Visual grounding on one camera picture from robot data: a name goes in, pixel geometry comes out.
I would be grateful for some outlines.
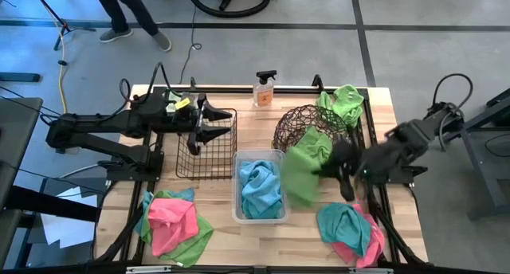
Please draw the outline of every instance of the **sneaker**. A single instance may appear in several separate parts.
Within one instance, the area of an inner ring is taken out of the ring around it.
[[[109,43],[109,42],[115,41],[119,38],[128,37],[131,35],[133,35],[133,30],[131,30],[131,28],[124,32],[118,32],[118,33],[113,31],[113,29],[110,29],[110,30],[106,31],[105,33],[103,33],[101,35],[101,37],[99,37],[99,41],[101,43]]]
[[[168,52],[170,49],[172,49],[172,41],[168,38],[167,35],[158,32],[156,35],[154,35],[152,38],[154,38],[154,41],[158,44],[158,47],[164,51]]]

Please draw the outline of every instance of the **blue towel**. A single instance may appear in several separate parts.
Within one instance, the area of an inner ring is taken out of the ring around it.
[[[332,203],[317,213],[320,237],[326,243],[343,242],[365,257],[370,242],[370,223],[351,205]]]
[[[279,218],[280,171],[274,162],[242,162],[239,171],[242,212],[248,219]]]
[[[194,189],[192,189],[192,188],[185,189],[178,193],[175,193],[171,190],[166,190],[165,192],[173,198],[181,198],[181,199],[184,199],[189,202],[193,202],[193,199],[194,199]],[[150,192],[145,190],[145,193],[143,194],[142,203],[140,203],[143,207],[144,213],[147,210],[147,207],[149,207],[149,204],[151,204],[152,197],[153,197],[153,194],[151,194]],[[135,231],[139,235],[142,232],[142,220],[143,220],[143,217],[140,218],[140,220],[138,220],[138,223],[136,223],[136,225],[135,225]]]

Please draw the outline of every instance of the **gray floor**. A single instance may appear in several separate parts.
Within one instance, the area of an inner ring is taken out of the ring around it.
[[[48,18],[37,0],[9,1],[17,8],[0,3],[0,18]],[[64,18],[108,20],[96,0],[47,1]],[[144,1],[157,22],[191,20],[193,6],[189,0]],[[216,0],[203,1],[218,4]],[[232,8],[257,1],[234,0]],[[365,24],[510,25],[508,1],[360,0],[360,5]],[[128,20],[133,22],[134,17],[125,10]],[[260,14],[237,20],[197,13],[197,22],[354,24],[354,18],[351,0],[272,0]],[[60,53],[52,51],[57,31],[46,27],[6,26],[0,30],[2,70],[38,72],[43,76],[39,84],[2,85],[24,96],[40,96],[45,106],[60,111],[56,63]],[[108,45],[97,41],[102,31],[76,31],[66,40],[66,60],[71,64],[65,75],[65,94],[71,112],[113,111],[122,102],[118,81],[125,77],[132,84],[147,83],[158,61],[164,63],[171,82],[179,81],[190,44],[190,30],[163,30],[174,43],[169,53],[158,51],[141,29],[133,37]],[[473,117],[487,100],[509,87],[509,35],[367,32],[375,83],[390,88],[397,119],[403,122],[424,116],[435,84],[444,75],[464,72],[475,84],[473,97],[464,106],[467,118]],[[367,85],[356,31],[197,29],[195,40],[203,44],[203,49],[193,51],[185,83],[193,76],[199,84],[252,84],[256,71],[277,69],[279,84],[308,85],[319,73],[327,85]],[[458,102],[466,92],[465,82],[452,79],[444,84],[439,99]],[[76,155],[57,155],[45,145],[46,130],[44,124],[37,124],[23,167],[59,175],[104,158],[84,150]],[[430,168],[416,182],[430,261],[440,266],[510,272],[507,262],[510,217],[471,222],[466,216],[467,211],[484,203],[486,197],[463,145],[453,142],[447,153],[433,146],[419,163]],[[16,181],[33,189],[38,189],[39,182],[38,178],[25,174],[19,174]],[[53,263],[36,260],[35,257],[34,265]]]

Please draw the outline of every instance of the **person's leg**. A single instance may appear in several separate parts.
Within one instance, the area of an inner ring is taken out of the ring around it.
[[[158,26],[152,20],[151,14],[143,4],[142,0],[120,0],[133,12],[136,17],[136,21],[142,26],[142,28],[151,35],[158,46],[163,51],[170,51],[171,41],[167,35],[159,32]]]
[[[133,12],[136,17],[136,21],[142,26],[142,28],[154,36],[158,33],[158,26],[152,20],[151,14],[143,4],[142,0],[120,0]]]
[[[112,19],[112,30],[101,35],[101,42],[111,42],[115,39],[133,34],[117,0],[99,0],[99,2],[103,6],[104,11],[106,11],[108,16]]]

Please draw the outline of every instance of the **vacuum hose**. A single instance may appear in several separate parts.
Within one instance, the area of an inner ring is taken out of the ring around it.
[[[219,8],[220,10],[214,10],[212,8],[209,8],[203,5],[199,0],[191,1],[201,11],[218,18],[243,18],[261,12],[269,4],[270,0],[263,0],[261,4],[254,6],[250,9],[241,11],[225,11],[225,8],[230,4],[230,1],[232,0],[223,0]]]

